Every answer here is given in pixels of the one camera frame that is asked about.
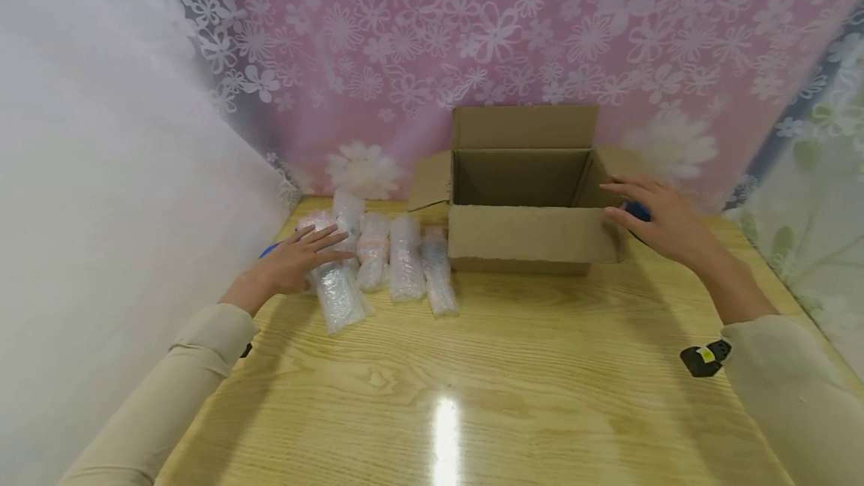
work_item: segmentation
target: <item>cardboard box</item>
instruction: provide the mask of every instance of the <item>cardboard box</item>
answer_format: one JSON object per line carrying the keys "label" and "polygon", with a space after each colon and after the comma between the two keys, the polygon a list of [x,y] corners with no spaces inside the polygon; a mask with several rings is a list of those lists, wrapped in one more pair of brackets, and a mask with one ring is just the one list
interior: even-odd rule
{"label": "cardboard box", "polygon": [[450,203],[455,270],[583,275],[618,263],[624,237],[599,184],[643,172],[635,153],[593,146],[597,106],[458,107],[453,148],[416,164],[408,209]]}

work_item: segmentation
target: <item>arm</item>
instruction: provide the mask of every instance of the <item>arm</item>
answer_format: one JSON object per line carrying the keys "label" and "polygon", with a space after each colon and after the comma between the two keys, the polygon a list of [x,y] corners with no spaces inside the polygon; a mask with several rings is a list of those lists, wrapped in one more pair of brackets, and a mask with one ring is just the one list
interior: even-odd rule
{"label": "arm", "polygon": [[667,184],[606,184],[646,206],[652,221],[607,208],[616,224],[704,283],[732,344],[727,378],[797,485],[853,485],[864,476],[864,404],[843,384],[818,342],[779,315],[749,267],[729,253]]}
{"label": "arm", "polygon": [[61,485],[152,485],[204,400],[231,374],[256,333],[251,315],[231,304],[192,316]]}
{"label": "arm", "polygon": [[252,322],[274,294],[299,293],[315,266],[351,253],[322,252],[347,237],[335,226],[301,229],[234,280],[220,300],[189,319],[169,353],[150,371],[96,439],[75,460],[62,486],[150,486],[207,396],[231,374],[257,333]]}

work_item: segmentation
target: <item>pink floral backdrop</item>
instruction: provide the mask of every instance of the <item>pink floral backdrop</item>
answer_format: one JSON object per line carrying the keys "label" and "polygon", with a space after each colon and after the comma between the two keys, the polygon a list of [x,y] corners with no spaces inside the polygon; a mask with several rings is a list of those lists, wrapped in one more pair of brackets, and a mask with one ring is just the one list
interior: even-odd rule
{"label": "pink floral backdrop", "polygon": [[404,197],[455,106],[597,103],[598,143],[706,209],[855,1],[180,0],[215,103],[305,193]]}

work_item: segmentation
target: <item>bubble wrap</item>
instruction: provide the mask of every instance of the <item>bubble wrap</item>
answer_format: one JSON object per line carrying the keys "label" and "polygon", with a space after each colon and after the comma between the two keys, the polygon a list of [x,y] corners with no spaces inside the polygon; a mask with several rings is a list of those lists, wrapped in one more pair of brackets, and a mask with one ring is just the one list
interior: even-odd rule
{"label": "bubble wrap", "polygon": [[456,294],[450,286],[450,261],[447,259],[447,239],[444,228],[432,226],[426,229],[420,245],[423,272],[426,274],[426,293],[430,299],[432,315],[459,314]]}
{"label": "bubble wrap", "polygon": [[[336,190],[333,195],[333,215],[339,230],[345,231],[348,238],[337,244],[336,248],[343,252],[357,252],[357,241],[360,236],[360,218],[366,209],[366,202],[345,190]],[[348,265],[356,271],[359,263],[357,259],[348,261]]]}
{"label": "bubble wrap", "polygon": [[[336,224],[336,218],[328,212],[315,211],[300,219],[301,228],[314,225],[315,230],[323,230]],[[354,279],[354,272],[347,261],[326,263],[309,272],[318,302],[322,305],[324,322],[329,334],[362,321],[371,312],[363,293]]]}
{"label": "bubble wrap", "polygon": [[360,220],[360,238],[357,241],[357,283],[363,291],[377,291],[383,286],[385,271],[389,269],[390,219],[377,212],[363,214]]}
{"label": "bubble wrap", "polygon": [[390,224],[390,296],[394,302],[403,302],[422,299],[424,294],[420,225],[402,214]]}

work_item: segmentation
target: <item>wood grain surface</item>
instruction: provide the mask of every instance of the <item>wood grain surface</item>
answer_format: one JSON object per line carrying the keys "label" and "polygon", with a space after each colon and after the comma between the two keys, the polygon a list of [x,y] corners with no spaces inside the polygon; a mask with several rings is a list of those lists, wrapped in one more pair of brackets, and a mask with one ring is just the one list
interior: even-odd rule
{"label": "wood grain surface", "polygon": [[[306,199],[280,236],[329,206]],[[734,225],[710,224],[818,334]],[[455,272],[454,319],[373,294],[375,315],[333,337],[314,297],[272,299],[158,484],[789,485],[723,374],[694,379],[678,359],[718,337],[704,288],[629,248],[587,276]]]}

